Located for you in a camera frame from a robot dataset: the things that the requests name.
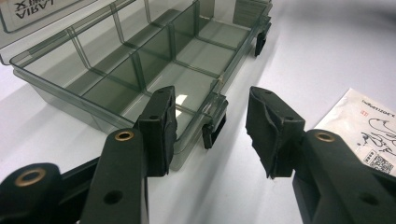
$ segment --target barcode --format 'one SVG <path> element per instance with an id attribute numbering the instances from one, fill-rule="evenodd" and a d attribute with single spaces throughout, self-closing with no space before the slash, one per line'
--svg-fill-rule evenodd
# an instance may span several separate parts
<path id="1" fill-rule="evenodd" d="M 379 155 L 374 157 L 373 161 L 370 162 L 370 166 L 386 174 L 389 174 L 393 169 L 393 165 Z"/>
<path id="2" fill-rule="evenodd" d="M 364 158 L 364 161 L 367 164 L 370 164 L 370 161 L 373 159 L 373 157 L 375 156 L 375 152 L 373 150 L 370 151 L 370 153 L 366 156 L 366 158 Z"/>

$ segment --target black plastic bracket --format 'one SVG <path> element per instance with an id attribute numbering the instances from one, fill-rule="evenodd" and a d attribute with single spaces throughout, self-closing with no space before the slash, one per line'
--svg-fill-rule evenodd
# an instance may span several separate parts
<path id="1" fill-rule="evenodd" d="M 256 38 L 256 49 L 254 51 L 254 56 L 257 57 L 262 53 L 262 48 L 264 48 L 265 42 L 267 41 L 267 34 L 271 29 L 272 23 L 269 22 L 266 27 L 262 30 L 262 32 L 257 34 Z"/>
<path id="2" fill-rule="evenodd" d="M 155 91 L 132 129 L 108 136 L 99 159 L 60 175 L 32 164 L 0 185 L 0 223 L 149 223 L 148 176 L 169 171 L 177 139 L 175 88 Z"/>
<path id="3" fill-rule="evenodd" d="M 205 149 L 210 149 L 215 144 L 216 139 L 218 138 L 222 127 L 227 121 L 226 114 L 224 113 L 222 119 L 220 120 L 218 126 L 213 124 L 205 124 L 202 127 L 202 137 L 204 139 L 204 147 Z"/>
<path id="4" fill-rule="evenodd" d="M 250 88 L 247 134 L 259 154 L 267 176 L 291 176 L 294 146 L 304 134 L 305 120 L 275 93 Z"/>
<path id="5" fill-rule="evenodd" d="M 363 165 L 337 134 L 304 132 L 273 92 L 252 87 L 247 133 L 272 178 L 290 176 L 303 222 L 394 223 L 396 178 Z"/>
<path id="6" fill-rule="evenodd" d="M 261 32 L 257 35 L 256 40 L 256 50 L 254 51 L 254 56 L 257 57 L 262 53 L 265 42 L 267 41 L 267 36 L 265 33 Z"/>

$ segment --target brass grommet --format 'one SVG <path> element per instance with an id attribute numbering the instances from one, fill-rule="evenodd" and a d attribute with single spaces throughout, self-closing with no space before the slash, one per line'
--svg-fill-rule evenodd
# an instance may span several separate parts
<path id="1" fill-rule="evenodd" d="M 323 142 L 333 142 L 335 138 L 328 133 L 315 133 L 315 137 Z"/>
<path id="2" fill-rule="evenodd" d="M 123 142 L 128 141 L 134 137 L 134 133 L 131 131 L 124 131 L 116 134 L 116 140 Z"/>
<path id="3" fill-rule="evenodd" d="M 15 180 L 15 185 L 18 187 L 26 187 L 33 185 L 40 181 L 46 175 L 46 170 L 43 168 L 35 168 L 32 170 L 28 170 L 23 172 L 18 178 Z"/>

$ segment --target black plastic latch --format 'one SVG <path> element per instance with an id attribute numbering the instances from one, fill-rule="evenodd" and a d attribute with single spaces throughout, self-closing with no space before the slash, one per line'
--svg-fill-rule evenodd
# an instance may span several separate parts
<path id="1" fill-rule="evenodd" d="M 206 124 L 202 127 L 202 137 L 204 139 L 205 149 L 210 149 L 213 147 L 213 144 L 215 144 L 215 141 L 218 138 L 225 121 L 227 121 L 226 117 L 226 114 L 224 114 L 217 127 L 213 124 Z"/>
<path id="2" fill-rule="evenodd" d="M 265 33 L 261 32 L 257 35 L 256 50 L 254 51 L 255 57 L 259 56 L 262 53 L 262 48 L 264 48 L 266 41 L 267 41 L 267 36 Z"/>

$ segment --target mounting hole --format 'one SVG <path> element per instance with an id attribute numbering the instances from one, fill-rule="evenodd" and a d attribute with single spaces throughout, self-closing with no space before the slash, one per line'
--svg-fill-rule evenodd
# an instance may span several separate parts
<path id="1" fill-rule="evenodd" d="M 35 168 L 32 170 L 28 170 L 23 172 L 18 178 L 15 180 L 15 185 L 18 187 L 26 187 L 33 185 L 40 181 L 46 175 L 46 170 L 43 168 Z"/>
<path id="2" fill-rule="evenodd" d="M 366 192 L 360 193 L 359 199 L 361 199 L 362 201 L 364 201 L 365 203 L 368 203 L 370 205 L 378 205 L 379 204 L 378 199 L 375 196 L 373 196 L 373 194 L 371 194 L 371 193 L 366 193 Z"/>
<path id="3" fill-rule="evenodd" d="M 103 201 L 107 204 L 115 204 L 118 203 L 122 199 L 122 192 L 119 190 L 112 190 L 106 194 Z"/>
<path id="4" fill-rule="evenodd" d="M 333 142 L 335 138 L 328 133 L 315 133 L 315 137 L 323 142 Z"/>
<path id="5" fill-rule="evenodd" d="M 128 141 L 129 139 L 132 139 L 134 137 L 134 133 L 131 131 L 125 131 L 125 132 L 120 132 L 116 134 L 116 140 L 123 142 L 123 141 Z"/>

